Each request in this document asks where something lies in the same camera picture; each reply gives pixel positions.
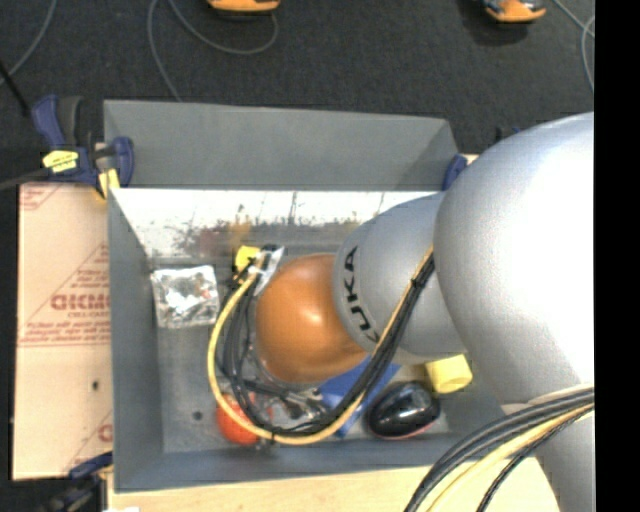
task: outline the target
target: black computer mouse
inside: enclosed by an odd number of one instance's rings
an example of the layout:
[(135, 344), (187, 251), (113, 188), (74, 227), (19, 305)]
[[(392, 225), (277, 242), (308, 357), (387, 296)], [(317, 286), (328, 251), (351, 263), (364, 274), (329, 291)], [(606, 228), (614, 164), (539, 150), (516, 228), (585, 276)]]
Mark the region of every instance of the black computer mouse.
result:
[(440, 403), (420, 381), (391, 385), (368, 411), (369, 429), (385, 439), (424, 432), (440, 415)]

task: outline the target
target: blue clamp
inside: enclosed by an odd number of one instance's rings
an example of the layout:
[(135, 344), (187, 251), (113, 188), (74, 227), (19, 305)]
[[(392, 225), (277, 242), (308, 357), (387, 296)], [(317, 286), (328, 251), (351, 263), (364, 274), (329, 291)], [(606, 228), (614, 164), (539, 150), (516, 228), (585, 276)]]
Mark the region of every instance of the blue clamp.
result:
[(68, 475), (70, 486), (41, 504), (35, 512), (78, 512), (96, 496), (96, 489), (101, 491), (99, 496), (104, 502), (100, 505), (106, 504), (105, 484), (98, 472), (112, 464), (113, 452), (107, 452), (74, 467)]
[[(80, 96), (58, 98), (51, 94), (40, 99), (31, 109), (36, 130), (44, 137), (50, 150), (43, 160), (48, 179), (86, 183), (105, 194), (101, 175), (115, 170), (119, 185), (128, 185), (134, 169), (131, 139), (116, 137), (98, 150), (79, 146), (75, 136), (75, 123), (81, 101)], [(103, 158), (110, 162), (106, 167), (97, 163)]]

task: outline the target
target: crumpled foil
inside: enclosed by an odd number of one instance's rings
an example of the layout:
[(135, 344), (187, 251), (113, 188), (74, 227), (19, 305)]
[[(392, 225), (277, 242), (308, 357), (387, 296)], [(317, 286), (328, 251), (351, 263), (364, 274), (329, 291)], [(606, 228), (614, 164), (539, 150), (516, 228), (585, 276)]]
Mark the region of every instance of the crumpled foil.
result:
[(151, 283), (160, 327), (180, 329), (215, 323), (220, 297), (211, 265), (158, 269), (151, 273)]

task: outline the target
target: kuka logo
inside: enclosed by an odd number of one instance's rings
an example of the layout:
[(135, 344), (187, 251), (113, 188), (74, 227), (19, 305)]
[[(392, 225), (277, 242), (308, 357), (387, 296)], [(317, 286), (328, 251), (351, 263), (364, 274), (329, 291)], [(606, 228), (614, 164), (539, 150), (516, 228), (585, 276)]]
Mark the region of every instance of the kuka logo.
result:
[(349, 310), (352, 315), (357, 317), (356, 321), (358, 322), (358, 327), (367, 338), (373, 342), (377, 342), (378, 335), (372, 329), (371, 322), (369, 322), (366, 313), (359, 304), (360, 297), (358, 296), (358, 292), (355, 291), (357, 290), (357, 287), (354, 256), (357, 250), (358, 246), (356, 245), (344, 259), (344, 269), (351, 274), (350, 279), (344, 279), (344, 289), (347, 292), (347, 302), (351, 304)]

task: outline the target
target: orange ball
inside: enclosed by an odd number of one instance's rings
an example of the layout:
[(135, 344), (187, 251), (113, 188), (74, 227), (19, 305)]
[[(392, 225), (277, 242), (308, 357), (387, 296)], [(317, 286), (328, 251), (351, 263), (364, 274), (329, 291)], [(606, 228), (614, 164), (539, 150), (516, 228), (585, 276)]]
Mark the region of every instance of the orange ball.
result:
[(283, 265), (256, 305), (256, 347), (274, 377), (315, 384), (357, 366), (366, 352), (345, 330), (333, 305), (333, 254)]
[[(223, 395), (227, 403), (231, 406), (231, 408), (238, 413), (240, 417), (248, 421), (247, 416), (242, 411), (240, 404), (236, 402), (233, 396), (225, 394)], [(231, 441), (235, 444), (240, 445), (252, 445), (258, 442), (260, 439), (257, 435), (252, 432), (249, 432), (244, 427), (238, 425), (228, 414), (227, 412), (218, 405), (216, 408), (216, 423), (218, 425), (218, 430), (224, 436), (225, 439)]]

